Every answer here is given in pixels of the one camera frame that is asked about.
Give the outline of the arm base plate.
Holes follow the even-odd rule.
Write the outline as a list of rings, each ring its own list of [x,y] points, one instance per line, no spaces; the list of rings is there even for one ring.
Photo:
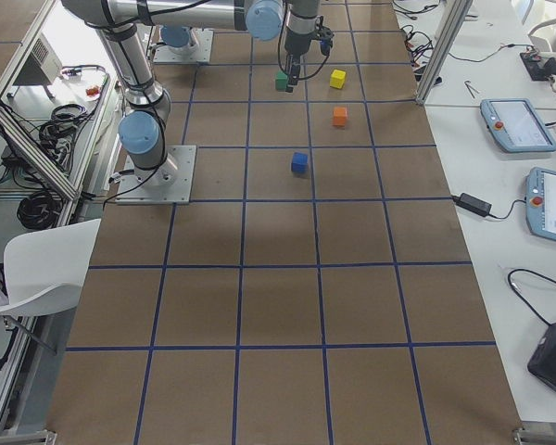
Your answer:
[[[213,30],[163,26],[152,61],[163,65],[209,64]]]
[[[120,179],[120,205],[188,204],[196,164],[196,146],[167,146],[168,157],[152,178],[138,169]]]

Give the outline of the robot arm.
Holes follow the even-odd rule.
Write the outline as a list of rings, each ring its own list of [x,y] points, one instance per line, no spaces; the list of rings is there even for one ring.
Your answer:
[[[291,92],[303,81],[301,59],[318,42],[328,57],[333,32],[324,25],[317,1],[66,1],[63,6],[95,29],[112,62],[131,113],[122,119],[119,137],[141,184],[165,184],[176,176],[166,147],[171,111],[167,90],[156,81],[137,26],[233,29],[278,44],[278,64]]]

